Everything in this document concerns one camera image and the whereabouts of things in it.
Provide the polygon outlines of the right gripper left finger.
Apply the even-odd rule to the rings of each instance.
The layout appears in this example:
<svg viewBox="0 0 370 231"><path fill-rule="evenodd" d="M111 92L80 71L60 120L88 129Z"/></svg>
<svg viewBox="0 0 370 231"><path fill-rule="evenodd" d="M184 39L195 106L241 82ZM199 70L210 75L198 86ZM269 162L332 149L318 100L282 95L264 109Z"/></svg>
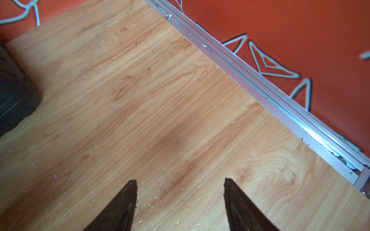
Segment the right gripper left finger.
<svg viewBox="0 0 370 231"><path fill-rule="evenodd" d="M137 203L137 181L129 180L86 231L130 231Z"/></svg>

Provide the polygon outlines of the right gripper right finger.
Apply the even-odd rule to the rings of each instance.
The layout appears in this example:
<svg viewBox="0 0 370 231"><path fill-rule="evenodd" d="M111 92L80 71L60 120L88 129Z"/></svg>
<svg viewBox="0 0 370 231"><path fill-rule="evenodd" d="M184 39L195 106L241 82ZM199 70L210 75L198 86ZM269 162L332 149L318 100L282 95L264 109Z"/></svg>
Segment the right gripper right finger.
<svg viewBox="0 0 370 231"><path fill-rule="evenodd" d="M225 209L231 231L279 230L232 179L225 179L224 189Z"/></svg>

